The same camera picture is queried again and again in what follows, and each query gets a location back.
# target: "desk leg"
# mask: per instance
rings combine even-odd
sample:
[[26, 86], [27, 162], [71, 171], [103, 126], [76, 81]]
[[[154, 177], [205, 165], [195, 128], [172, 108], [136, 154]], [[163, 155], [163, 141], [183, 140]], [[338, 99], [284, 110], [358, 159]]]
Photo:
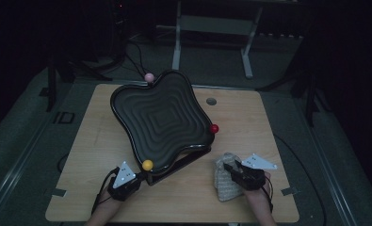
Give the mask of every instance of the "desk leg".
[[182, 46], [180, 44], [180, 31], [181, 31], [181, 1], [177, 2], [177, 25], [176, 25], [176, 44], [174, 46], [173, 62], [171, 68], [174, 70], [179, 70], [180, 68], [180, 54]]
[[244, 64], [245, 76], [247, 78], [252, 78], [251, 62], [250, 62], [250, 57], [248, 56], [248, 53], [250, 52], [250, 49], [252, 46], [253, 37], [256, 34], [256, 28], [259, 24], [259, 20], [262, 15], [262, 10], [263, 10], [262, 8], [258, 9], [258, 12], [256, 13], [256, 16], [255, 16], [255, 20], [251, 26], [251, 32], [248, 38], [248, 43], [245, 46], [245, 48], [241, 49], [242, 63]]

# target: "table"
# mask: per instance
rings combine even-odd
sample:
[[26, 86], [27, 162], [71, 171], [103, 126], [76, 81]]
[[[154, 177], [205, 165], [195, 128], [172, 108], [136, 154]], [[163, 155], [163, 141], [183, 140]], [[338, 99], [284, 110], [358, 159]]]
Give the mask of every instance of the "table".
[[[53, 196], [46, 218], [50, 221], [86, 221], [106, 175], [122, 161], [139, 172], [127, 134], [114, 117], [109, 98], [119, 85], [98, 85], [80, 125], [66, 165], [57, 183], [64, 197]], [[220, 202], [214, 188], [215, 160], [224, 153], [245, 159], [257, 153], [276, 164], [270, 170], [273, 217], [296, 222], [298, 209], [289, 188], [260, 94], [251, 90], [194, 88], [212, 123], [218, 124], [212, 151], [154, 186], [143, 182], [112, 220], [116, 222], [254, 222], [245, 197]], [[206, 100], [215, 98], [216, 105]]]

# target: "wooden tabletop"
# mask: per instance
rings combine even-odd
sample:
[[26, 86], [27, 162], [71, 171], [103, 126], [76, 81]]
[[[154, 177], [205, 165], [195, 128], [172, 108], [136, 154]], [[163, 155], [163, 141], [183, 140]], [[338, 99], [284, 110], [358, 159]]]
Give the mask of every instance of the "wooden tabletop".
[[[50, 221], [86, 221], [107, 174], [123, 161], [139, 172], [126, 132], [110, 108], [110, 96], [119, 85], [98, 85], [80, 125], [65, 168], [57, 183], [64, 197], [53, 196], [46, 211]], [[296, 222], [299, 213], [289, 188], [267, 114], [258, 92], [194, 88], [212, 123], [219, 126], [212, 151], [154, 186], [146, 182], [113, 218], [116, 222], [254, 222], [245, 197], [218, 200], [214, 187], [215, 161], [225, 153], [245, 159], [256, 153], [276, 164], [268, 170], [273, 184], [273, 217]], [[206, 100], [215, 98], [216, 105]]]

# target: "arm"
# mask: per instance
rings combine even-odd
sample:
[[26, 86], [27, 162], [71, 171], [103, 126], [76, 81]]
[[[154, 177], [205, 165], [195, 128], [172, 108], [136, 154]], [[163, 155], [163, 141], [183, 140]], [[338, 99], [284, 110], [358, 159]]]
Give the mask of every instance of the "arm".
[[[270, 179], [270, 173], [265, 172], [265, 176]], [[264, 185], [264, 189], [267, 193], [270, 193], [270, 187], [268, 181]], [[273, 226], [277, 225], [274, 221], [273, 216], [270, 212], [270, 206], [267, 201], [267, 196], [262, 189], [258, 190], [244, 190], [244, 195], [247, 198], [247, 202], [256, 216], [259, 224], [262, 226]]]
[[121, 202], [110, 198], [107, 188], [104, 189], [100, 203], [86, 222], [85, 226], [104, 226], [118, 213]]

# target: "red ball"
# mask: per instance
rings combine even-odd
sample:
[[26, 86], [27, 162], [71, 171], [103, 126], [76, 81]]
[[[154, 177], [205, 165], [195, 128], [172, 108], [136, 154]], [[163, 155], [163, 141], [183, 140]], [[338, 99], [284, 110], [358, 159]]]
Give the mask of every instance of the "red ball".
[[209, 127], [209, 130], [212, 134], [215, 134], [218, 132], [218, 126], [216, 124], [212, 124], [210, 127]]

